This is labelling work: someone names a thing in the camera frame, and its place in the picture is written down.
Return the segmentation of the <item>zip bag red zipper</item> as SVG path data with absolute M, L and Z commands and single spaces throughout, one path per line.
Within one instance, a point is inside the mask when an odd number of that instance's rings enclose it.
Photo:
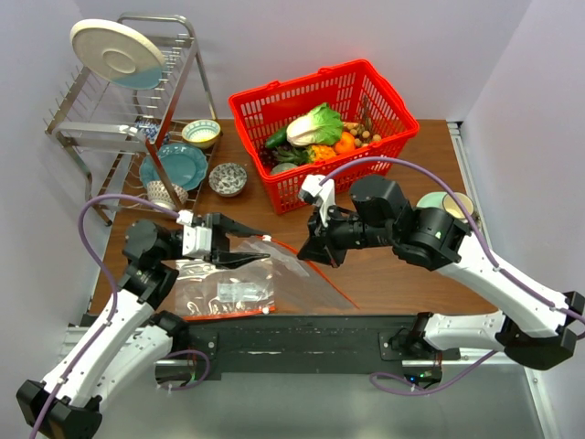
M 359 307 L 311 262 L 301 261 L 296 251 L 278 241 L 248 238 L 237 252 L 270 255 L 273 266 L 275 311 L 281 314 L 353 314 Z

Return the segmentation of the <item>toy napa cabbage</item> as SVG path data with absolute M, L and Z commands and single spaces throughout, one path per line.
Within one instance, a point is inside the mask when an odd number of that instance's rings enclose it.
M 340 140 L 343 127 L 340 113 L 324 102 L 288 125 L 287 141 L 293 146 L 333 145 Z

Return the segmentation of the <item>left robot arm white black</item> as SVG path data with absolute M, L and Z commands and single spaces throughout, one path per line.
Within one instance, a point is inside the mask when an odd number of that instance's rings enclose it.
M 158 359 L 187 353 L 186 321 L 158 309 L 178 277 L 167 262 L 201 260 L 236 269 L 264 257 L 230 251 L 231 236 L 253 237 L 261 231 L 223 214 L 196 217 L 182 210 L 176 221 L 178 230 L 148 219 L 129 227 L 122 251 L 128 264 L 106 307 L 43 380 L 26 380 L 18 389 L 16 399 L 33 435 L 91 438 L 100 427 L 105 402 L 125 379 Z

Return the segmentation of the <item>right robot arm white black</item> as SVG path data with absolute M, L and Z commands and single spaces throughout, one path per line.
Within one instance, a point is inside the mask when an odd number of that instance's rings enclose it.
M 417 359 L 452 348 L 494 350 L 538 370 L 573 356 L 578 336 L 569 313 L 583 312 L 581 294 L 554 291 L 487 257 L 468 224 L 438 208 L 412 207 L 397 182 L 358 179 L 350 188 L 353 210 L 335 204 L 335 184 L 322 176 L 308 176 L 299 197 L 314 206 L 299 259 L 337 267 L 349 250 L 389 247 L 403 262 L 451 278 L 496 308 L 471 316 L 420 313 L 394 348 Z

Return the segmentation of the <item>black white patterned bowl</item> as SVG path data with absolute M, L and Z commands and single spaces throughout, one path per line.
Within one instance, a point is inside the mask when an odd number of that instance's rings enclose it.
M 208 176 L 211 189 L 225 198 L 233 198 L 240 194 L 247 181 L 246 170 L 236 163 L 219 164 L 211 170 Z

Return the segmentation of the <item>blue patterned white bowl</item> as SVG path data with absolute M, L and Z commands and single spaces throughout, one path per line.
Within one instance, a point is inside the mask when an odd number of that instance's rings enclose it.
M 184 204 L 187 201 L 188 193 L 180 186 L 172 185 L 179 201 Z M 165 185 L 160 180 L 151 181 L 146 185 L 147 199 L 157 206 L 178 211 L 179 207 L 172 200 L 170 193 L 166 190 Z

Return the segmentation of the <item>teal scalloped plate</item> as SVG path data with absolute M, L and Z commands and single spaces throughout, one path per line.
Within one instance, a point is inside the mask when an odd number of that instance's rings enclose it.
M 207 158 L 194 146 L 167 144 L 157 155 L 170 181 L 186 191 L 197 188 L 207 175 Z

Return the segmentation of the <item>toy dark grapes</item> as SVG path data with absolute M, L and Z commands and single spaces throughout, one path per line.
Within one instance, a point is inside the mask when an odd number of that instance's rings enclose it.
M 274 168 L 279 164 L 293 163 L 292 147 L 288 144 L 277 146 L 264 146 L 259 152 L 258 157 L 261 164 L 266 168 Z

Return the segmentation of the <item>toy pineapple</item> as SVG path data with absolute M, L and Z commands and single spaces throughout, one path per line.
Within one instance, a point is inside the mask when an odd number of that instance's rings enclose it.
M 279 163 L 290 163 L 296 166 L 325 162 L 337 157 L 334 148 L 328 145 L 308 146 L 277 146 L 273 155 Z

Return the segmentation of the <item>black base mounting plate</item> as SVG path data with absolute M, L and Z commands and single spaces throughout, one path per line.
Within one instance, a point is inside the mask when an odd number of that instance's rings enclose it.
M 452 348 L 413 355 L 399 346 L 415 316 L 245 316 L 192 321 L 175 350 L 193 348 L 211 363 L 210 380 L 225 373 L 365 374 L 435 369 L 465 363 L 482 351 Z

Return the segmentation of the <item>yellow rim teal bowl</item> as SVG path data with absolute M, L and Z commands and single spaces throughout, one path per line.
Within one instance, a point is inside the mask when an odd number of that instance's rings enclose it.
M 205 150 L 217 142 L 221 135 L 221 128 L 214 120 L 197 120 L 188 123 L 181 135 L 187 144 Z

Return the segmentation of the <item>toy orange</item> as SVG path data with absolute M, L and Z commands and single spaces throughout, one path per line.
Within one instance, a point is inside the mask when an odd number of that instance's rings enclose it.
M 342 155 L 353 152 L 355 149 L 355 137 L 349 132 L 342 132 L 340 140 L 334 145 L 335 153 Z

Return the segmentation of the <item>toy cucumber green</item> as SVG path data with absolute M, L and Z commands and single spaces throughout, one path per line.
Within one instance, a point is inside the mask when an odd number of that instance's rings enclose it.
M 265 143 L 267 149 L 274 149 L 287 142 L 287 126 L 283 126 L 277 132 L 272 134 Z

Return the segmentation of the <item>metal dish rack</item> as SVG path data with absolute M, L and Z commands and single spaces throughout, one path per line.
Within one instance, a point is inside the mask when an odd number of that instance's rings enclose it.
M 195 29 L 180 15 L 153 16 L 124 13 L 114 22 L 148 37 L 164 54 L 166 67 L 159 85 L 132 90 L 108 82 L 82 66 L 52 113 L 46 133 L 58 142 L 84 177 L 84 197 L 105 194 L 120 165 L 126 167 L 120 192 L 146 198 L 146 185 L 160 180 L 180 209 L 192 209 L 200 185 L 182 204 L 158 158 L 163 145 L 180 143 L 185 123 L 173 115 L 193 66 L 203 87 L 209 87 Z M 151 119 L 161 130 L 155 145 L 134 126 L 138 118 Z

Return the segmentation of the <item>toy longan bunch brown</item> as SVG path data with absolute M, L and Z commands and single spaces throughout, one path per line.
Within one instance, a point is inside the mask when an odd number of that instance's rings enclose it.
M 344 132 L 352 136 L 355 148 L 368 146 L 382 139 L 380 134 L 374 134 L 362 123 L 344 122 Z

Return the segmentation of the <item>mint green saucer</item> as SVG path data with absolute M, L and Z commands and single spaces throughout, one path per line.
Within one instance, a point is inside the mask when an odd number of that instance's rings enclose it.
M 419 209 L 440 209 L 444 210 L 443 200 L 447 195 L 444 191 L 434 191 L 428 194 L 425 194 L 416 204 L 416 207 Z

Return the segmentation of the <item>small blue patterned dish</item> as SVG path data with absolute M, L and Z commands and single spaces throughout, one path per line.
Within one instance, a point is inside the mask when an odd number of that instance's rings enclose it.
M 159 123 L 147 118 L 138 118 L 134 123 L 135 128 L 144 135 L 151 145 L 155 145 L 161 127 Z

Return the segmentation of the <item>red plastic shopping basket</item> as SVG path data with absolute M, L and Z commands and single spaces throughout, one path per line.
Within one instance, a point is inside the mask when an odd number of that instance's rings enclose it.
M 358 158 L 396 157 L 420 126 L 365 59 L 229 97 L 239 138 L 278 214 L 298 209 L 301 184 Z

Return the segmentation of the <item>cream speckled mug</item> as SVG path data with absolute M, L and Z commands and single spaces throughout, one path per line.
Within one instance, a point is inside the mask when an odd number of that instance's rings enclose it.
M 478 219 L 474 203 L 464 193 L 456 192 L 455 197 L 445 194 L 441 205 L 447 213 L 463 223 L 468 223 L 468 217 L 472 220 Z

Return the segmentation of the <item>large white blue plate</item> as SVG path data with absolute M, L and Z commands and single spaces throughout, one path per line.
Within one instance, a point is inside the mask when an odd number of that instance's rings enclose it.
M 105 19 L 83 19 L 69 33 L 73 51 L 98 77 L 132 90 L 156 88 L 166 67 L 162 51 L 145 35 Z

